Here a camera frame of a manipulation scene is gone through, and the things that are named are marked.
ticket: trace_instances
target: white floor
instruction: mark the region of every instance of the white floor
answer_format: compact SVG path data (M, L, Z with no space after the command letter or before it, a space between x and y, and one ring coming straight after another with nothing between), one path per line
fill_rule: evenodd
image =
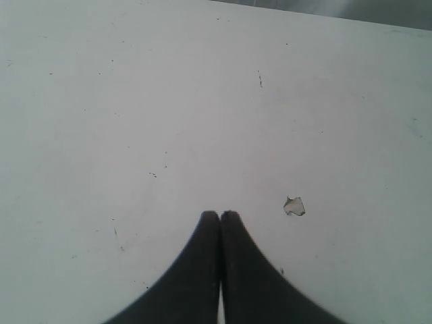
M432 323L432 32L205 0L0 31L2 323L104 321L207 209L347 322Z

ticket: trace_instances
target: white surface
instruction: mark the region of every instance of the white surface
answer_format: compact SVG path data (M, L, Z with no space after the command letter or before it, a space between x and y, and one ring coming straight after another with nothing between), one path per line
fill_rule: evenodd
M239 211L337 316L432 323L432 32L199 0L0 6L2 323L109 318L206 209Z

